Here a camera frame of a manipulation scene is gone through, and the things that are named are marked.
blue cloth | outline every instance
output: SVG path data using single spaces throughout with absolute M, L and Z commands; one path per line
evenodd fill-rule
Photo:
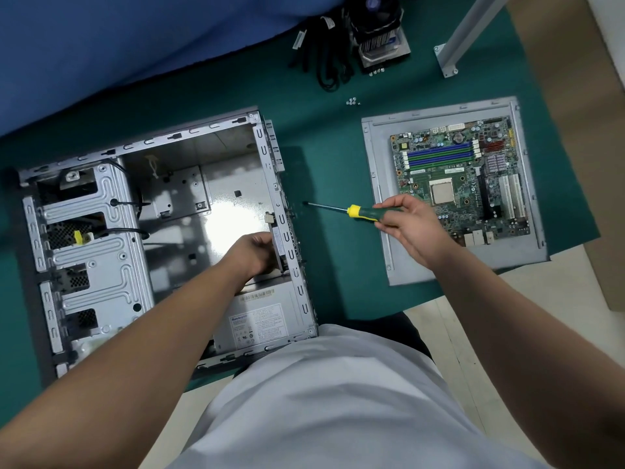
M 342 0 L 0 0 L 0 135 L 272 38 Z

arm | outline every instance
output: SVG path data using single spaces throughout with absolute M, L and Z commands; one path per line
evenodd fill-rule
M 57 380 L 0 431 L 0 466 L 137 467 L 233 296 L 267 267 L 270 247 L 269 232 L 241 237 Z
M 514 419 L 558 468 L 622 467 L 625 370 L 457 245 L 433 210 L 390 197 L 376 226 L 430 268 Z

green screwdriver handle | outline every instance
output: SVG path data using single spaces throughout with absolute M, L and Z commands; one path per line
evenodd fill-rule
M 402 212 L 402 209 L 400 207 L 380 207 L 379 209 L 374 209 L 373 207 L 361 207 L 352 204 L 348 207 L 348 216 L 354 219 L 367 219 L 379 222 L 387 211 Z

green mat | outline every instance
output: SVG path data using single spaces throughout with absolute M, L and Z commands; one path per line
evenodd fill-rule
M 369 222 L 302 201 L 368 206 L 373 195 L 361 117 L 516 95 L 549 251 L 598 237 L 586 200 L 532 77 L 507 12 L 496 16 L 443 79 L 433 46 L 445 42 L 474 0 L 403 0 L 412 54 L 372 78 L 357 74 L 326 93 L 314 72 L 288 69 L 295 33 L 138 85 L 105 92 L 0 139 L 0 166 L 27 167 L 114 146 L 129 137 L 258 105 L 273 120 L 285 161 L 284 186 L 307 260 L 319 321 L 371 319 L 441 295 L 432 283 L 389 287 L 378 231 Z M 345 101 L 357 97 L 360 106 Z M 0 211 L 0 339 L 6 349 L 0 424 L 41 390 L 8 219 Z

hand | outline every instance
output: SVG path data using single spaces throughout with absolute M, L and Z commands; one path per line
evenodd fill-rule
M 442 228 L 432 207 L 408 194 L 386 199 L 373 207 L 403 207 L 405 212 L 388 211 L 376 227 L 395 237 L 414 260 L 431 269 L 443 252 L 458 246 Z
M 258 232 L 239 238 L 219 262 L 234 272 L 241 287 L 252 277 L 268 271 L 276 255 L 270 232 Z

